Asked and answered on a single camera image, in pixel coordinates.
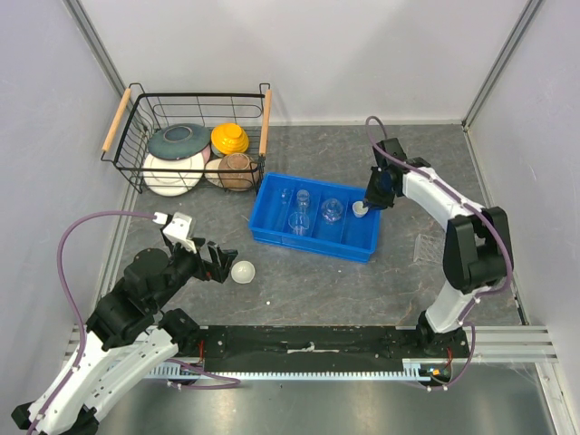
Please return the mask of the white plastic cup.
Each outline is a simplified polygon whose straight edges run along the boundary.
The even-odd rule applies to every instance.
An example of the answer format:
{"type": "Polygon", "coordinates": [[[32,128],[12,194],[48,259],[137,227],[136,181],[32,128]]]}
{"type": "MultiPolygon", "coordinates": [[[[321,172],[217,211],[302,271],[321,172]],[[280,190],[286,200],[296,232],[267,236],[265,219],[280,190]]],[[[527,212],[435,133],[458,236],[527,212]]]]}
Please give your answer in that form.
{"type": "Polygon", "coordinates": [[[364,204],[363,201],[355,201],[352,205],[353,214],[357,218],[363,218],[369,211],[368,207],[364,204]]]}

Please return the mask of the glass conical flask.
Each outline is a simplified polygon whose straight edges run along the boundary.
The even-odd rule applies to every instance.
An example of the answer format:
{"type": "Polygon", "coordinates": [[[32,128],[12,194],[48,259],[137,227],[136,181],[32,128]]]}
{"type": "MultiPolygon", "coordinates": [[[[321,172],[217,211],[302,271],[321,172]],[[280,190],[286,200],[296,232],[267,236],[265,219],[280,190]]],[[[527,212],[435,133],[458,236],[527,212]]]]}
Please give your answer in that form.
{"type": "Polygon", "coordinates": [[[335,224],[343,217],[343,203],[338,198],[329,198],[322,204],[321,214],[326,224],[335,224]]]}

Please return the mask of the blue plastic divided bin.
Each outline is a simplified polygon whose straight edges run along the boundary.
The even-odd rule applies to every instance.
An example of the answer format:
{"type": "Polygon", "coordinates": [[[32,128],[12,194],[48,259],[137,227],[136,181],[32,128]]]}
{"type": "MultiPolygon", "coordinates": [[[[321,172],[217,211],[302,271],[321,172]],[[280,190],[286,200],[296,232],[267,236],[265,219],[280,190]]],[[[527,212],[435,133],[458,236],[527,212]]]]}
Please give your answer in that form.
{"type": "Polygon", "coordinates": [[[259,242],[367,263],[377,247],[381,212],[372,209],[364,217],[357,218],[352,205],[363,196],[363,188],[269,172],[257,194],[249,229],[254,240],[259,242]],[[283,189],[293,191],[288,205],[280,201],[283,189]],[[306,212],[310,229],[304,237],[292,234],[288,226],[289,216],[297,211],[295,203],[299,189],[308,190],[311,197],[306,212]],[[321,214],[321,206],[329,198],[338,198],[343,203],[343,217],[332,225],[326,224],[321,214]]]}

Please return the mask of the small glass bottle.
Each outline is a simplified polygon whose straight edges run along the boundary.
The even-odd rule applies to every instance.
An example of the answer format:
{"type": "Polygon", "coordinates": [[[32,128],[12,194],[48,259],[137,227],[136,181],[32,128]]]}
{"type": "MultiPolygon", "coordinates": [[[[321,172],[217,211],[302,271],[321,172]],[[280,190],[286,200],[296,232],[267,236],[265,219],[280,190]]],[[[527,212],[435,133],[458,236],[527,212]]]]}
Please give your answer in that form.
{"type": "Polygon", "coordinates": [[[311,197],[306,189],[299,189],[296,192],[296,209],[298,212],[306,213],[310,207],[311,197]]]}

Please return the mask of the glass petri dish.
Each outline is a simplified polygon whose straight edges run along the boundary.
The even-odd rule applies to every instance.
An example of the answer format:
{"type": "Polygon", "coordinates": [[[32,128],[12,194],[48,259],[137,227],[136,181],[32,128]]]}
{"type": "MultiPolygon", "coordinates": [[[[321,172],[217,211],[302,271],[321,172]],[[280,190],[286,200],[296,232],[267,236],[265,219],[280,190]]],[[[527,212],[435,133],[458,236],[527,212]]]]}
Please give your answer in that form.
{"type": "Polygon", "coordinates": [[[296,211],[289,216],[288,226],[292,234],[304,237],[310,229],[310,218],[307,213],[296,211]]]}

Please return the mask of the clear acrylic tube rack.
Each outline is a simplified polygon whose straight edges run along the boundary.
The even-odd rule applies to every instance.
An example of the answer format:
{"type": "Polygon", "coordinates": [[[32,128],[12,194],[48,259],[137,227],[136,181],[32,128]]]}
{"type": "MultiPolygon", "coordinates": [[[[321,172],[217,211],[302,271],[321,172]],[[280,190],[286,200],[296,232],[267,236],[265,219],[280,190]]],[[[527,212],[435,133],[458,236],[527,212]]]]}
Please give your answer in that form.
{"type": "Polygon", "coordinates": [[[414,242],[413,261],[440,265],[443,259],[444,242],[444,237],[417,235],[414,242]]]}

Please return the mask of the glass beaker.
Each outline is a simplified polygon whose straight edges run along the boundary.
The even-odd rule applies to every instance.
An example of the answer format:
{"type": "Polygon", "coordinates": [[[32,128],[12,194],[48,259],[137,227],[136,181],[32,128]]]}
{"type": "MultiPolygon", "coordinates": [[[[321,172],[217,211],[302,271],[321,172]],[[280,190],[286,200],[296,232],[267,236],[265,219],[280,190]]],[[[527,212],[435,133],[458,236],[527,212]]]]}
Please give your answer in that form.
{"type": "Polygon", "coordinates": [[[281,204],[288,205],[292,200],[292,196],[293,196],[293,191],[289,188],[284,188],[281,191],[281,195],[280,195],[281,204]]]}

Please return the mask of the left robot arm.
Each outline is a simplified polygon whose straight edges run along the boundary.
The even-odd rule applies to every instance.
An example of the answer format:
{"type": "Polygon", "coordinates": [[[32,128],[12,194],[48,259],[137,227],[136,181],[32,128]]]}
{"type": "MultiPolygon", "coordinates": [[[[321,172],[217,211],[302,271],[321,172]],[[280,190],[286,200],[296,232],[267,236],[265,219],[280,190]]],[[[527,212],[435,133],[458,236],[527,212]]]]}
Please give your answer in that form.
{"type": "Polygon", "coordinates": [[[200,327],[162,307],[188,280],[224,283],[235,250],[208,243],[209,259],[181,244],[140,251],[88,318],[71,360],[36,401],[12,412],[29,434],[93,434],[116,403],[168,359],[199,348],[200,327]]]}

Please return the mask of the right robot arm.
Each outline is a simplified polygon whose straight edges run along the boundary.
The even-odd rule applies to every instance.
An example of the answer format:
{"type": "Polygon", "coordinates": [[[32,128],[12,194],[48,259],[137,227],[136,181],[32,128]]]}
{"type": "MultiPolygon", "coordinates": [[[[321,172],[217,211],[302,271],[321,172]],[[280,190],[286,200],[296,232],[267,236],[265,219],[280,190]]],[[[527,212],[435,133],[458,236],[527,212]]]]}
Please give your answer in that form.
{"type": "Polygon", "coordinates": [[[424,159],[408,159],[396,138],[372,146],[376,165],[363,204],[384,210],[405,197],[421,206],[445,231],[442,267],[445,282],[435,302],[420,314],[415,345],[436,356],[459,335],[481,298],[509,286],[513,254],[508,216],[485,208],[445,182],[424,159]]]}

